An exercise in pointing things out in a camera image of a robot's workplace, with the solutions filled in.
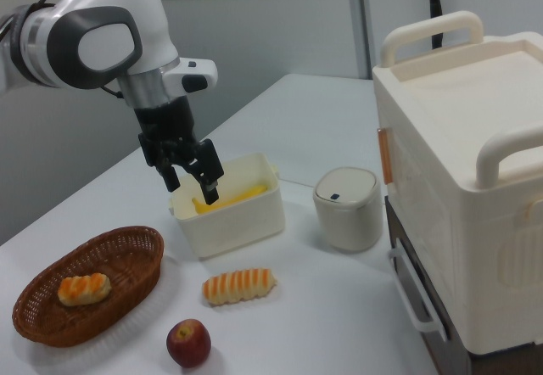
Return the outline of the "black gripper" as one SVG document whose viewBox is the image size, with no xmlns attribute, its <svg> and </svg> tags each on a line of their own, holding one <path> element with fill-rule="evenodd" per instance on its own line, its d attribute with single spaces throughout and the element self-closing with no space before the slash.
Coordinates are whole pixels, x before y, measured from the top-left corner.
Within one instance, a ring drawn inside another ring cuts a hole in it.
<svg viewBox="0 0 543 375">
<path fill-rule="evenodd" d="M 213 142 L 196 139 L 188 99 L 175 98 L 159 107 L 134 112 L 142 130 L 138 140 L 144 159 L 163 178 L 166 189 L 173 193 L 180 187 L 173 167 L 180 165 L 199 183 L 205 203 L 215 203 L 224 170 Z"/>
</svg>

